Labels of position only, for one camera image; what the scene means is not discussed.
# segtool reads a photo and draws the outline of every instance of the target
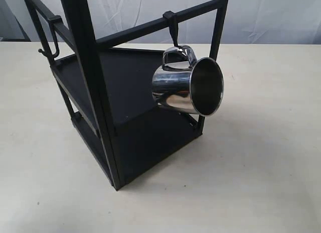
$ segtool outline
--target white table surface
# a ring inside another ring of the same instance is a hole
[[[119,192],[38,48],[0,43],[0,232],[321,232],[321,46],[222,45],[204,135]]]

